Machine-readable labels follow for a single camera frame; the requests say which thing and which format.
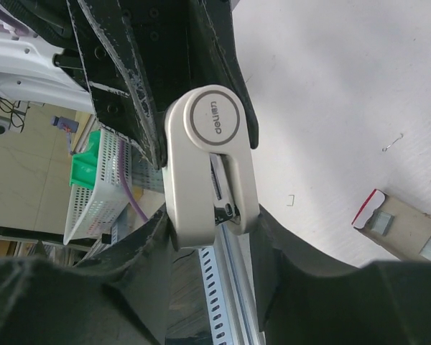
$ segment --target perforated basket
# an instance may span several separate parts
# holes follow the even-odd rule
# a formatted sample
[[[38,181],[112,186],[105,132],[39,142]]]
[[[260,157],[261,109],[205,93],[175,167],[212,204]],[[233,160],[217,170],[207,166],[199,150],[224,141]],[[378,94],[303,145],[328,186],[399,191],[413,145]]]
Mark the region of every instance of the perforated basket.
[[[71,239],[98,236],[110,229],[128,204],[119,175],[120,139],[101,130],[96,183],[93,190],[72,185],[65,221],[64,244]],[[125,143],[124,172],[131,187],[131,146]]]

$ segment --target green container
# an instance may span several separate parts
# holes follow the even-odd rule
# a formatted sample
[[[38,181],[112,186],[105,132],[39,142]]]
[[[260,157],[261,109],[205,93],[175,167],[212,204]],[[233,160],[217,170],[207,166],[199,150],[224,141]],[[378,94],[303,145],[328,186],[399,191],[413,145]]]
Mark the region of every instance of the green container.
[[[91,132],[88,138],[88,146],[83,153],[77,153],[72,157],[72,170],[70,171],[70,185],[76,184],[93,190],[98,169],[99,143],[101,131]]]

